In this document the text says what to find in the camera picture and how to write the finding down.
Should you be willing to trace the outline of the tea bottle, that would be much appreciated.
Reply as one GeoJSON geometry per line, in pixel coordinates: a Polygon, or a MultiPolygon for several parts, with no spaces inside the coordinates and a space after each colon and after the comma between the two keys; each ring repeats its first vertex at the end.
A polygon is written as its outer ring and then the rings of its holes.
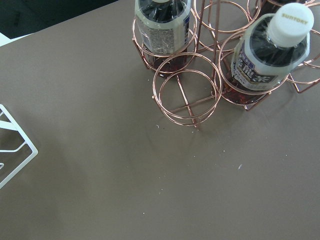
{"type": "Polygon", "coordinates": [[[289,3],[306,4],[307,0],[262,0],[259,16],[276,13],[279,8],[289,3]]]}
{"type": "Polygon", "coordinates": [[[236,105],[251,105],[281,85],[308,57],[313,25],[313,12],[297,2],[261,15],[234,48],[222,96],[236,105]]]}
{"type": "Polygon", "coordinates": [[[190,0],[136,0],[134,13],[144,48],[157,55],[148,56],[152,67],[157,69],[166,60],[162,55],[187,51],[190,0]]]}

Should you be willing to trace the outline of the tea bottle back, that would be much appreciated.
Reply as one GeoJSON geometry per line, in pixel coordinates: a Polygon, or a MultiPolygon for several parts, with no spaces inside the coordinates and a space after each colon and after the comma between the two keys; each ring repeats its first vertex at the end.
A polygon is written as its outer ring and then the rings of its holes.
{"type": "Polygon", "coordinates": [[[289,3],[306,4],[307,0],[262,0],[259,16],[276,13],[279,8],[289,3]]]}

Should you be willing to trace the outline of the tea bottle middle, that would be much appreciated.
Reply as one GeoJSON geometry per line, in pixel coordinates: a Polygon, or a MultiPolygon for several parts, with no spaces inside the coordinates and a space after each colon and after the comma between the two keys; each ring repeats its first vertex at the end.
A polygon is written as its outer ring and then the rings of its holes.
{"type": "Polygon", "coordinates": [[[308,57],[313,25],[313,12],[297,2],[261,15],[234,48],[222,96],[236,105],[251,105],[281,85],[308,57]]]}

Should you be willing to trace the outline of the tea bottle front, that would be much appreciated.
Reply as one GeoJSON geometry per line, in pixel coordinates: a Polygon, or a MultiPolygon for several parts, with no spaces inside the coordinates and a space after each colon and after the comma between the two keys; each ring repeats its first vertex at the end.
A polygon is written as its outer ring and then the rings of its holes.
{"type": "Polygon", "coordinates": [[[162,55],[187,51],[190,0],[136,0],[134,13],[144,48],[157,55],[148,56],[152,67],[157,69],[166,60],[162,55]]]}

